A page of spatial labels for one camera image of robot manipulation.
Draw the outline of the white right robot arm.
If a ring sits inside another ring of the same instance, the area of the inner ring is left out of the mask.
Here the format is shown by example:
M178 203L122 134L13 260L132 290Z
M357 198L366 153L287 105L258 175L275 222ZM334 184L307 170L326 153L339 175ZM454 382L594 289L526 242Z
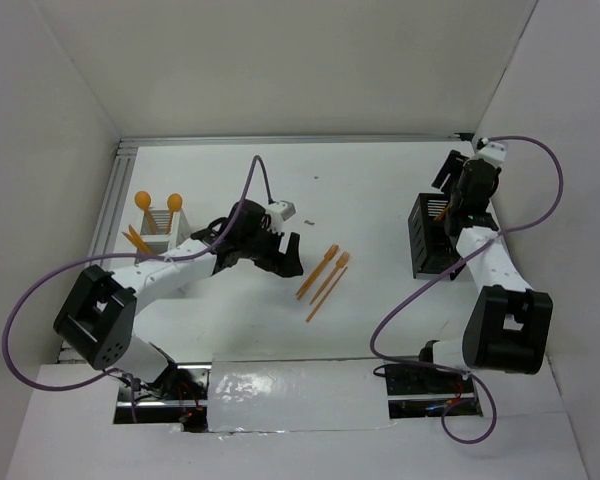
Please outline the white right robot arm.
M430 340L419 353L416 379L428 392L449 383L450 367L533 375L543 363L552 299L518 273L488 211L505 156L493 141L472 157L451 151L409 215L413 275L456 278L464 260L478 290L462 336Z

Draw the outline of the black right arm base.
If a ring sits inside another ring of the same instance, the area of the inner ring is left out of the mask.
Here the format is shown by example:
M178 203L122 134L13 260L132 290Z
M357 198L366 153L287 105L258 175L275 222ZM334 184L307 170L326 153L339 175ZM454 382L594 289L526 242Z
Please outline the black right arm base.
M440 417L455 403L460 405L451 416L482 414L473 384L458 374L397 363L384 363L372 373L385 382L392 420Z

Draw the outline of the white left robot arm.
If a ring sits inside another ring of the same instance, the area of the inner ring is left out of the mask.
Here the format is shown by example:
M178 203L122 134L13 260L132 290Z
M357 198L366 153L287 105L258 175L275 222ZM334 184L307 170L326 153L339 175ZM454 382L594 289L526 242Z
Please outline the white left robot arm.
M281 278L302 275L300 236L283 232L295 212L288 201L262 206L247 200L235 204L229 216L192 233L162 260L113 271L90 266L78 276L53 328L93 369L118 369L132 375L152 397L167 398L177 387L177 364L135 333L136 315L241 259Z

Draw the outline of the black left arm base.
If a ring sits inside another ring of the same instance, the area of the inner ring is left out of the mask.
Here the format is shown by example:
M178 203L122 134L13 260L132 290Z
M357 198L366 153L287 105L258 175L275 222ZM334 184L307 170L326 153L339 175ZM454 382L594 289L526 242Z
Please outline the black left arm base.
M183 432L206 432L210 374L210 363L180 363L153 384L121 375L113 423L170 424Z

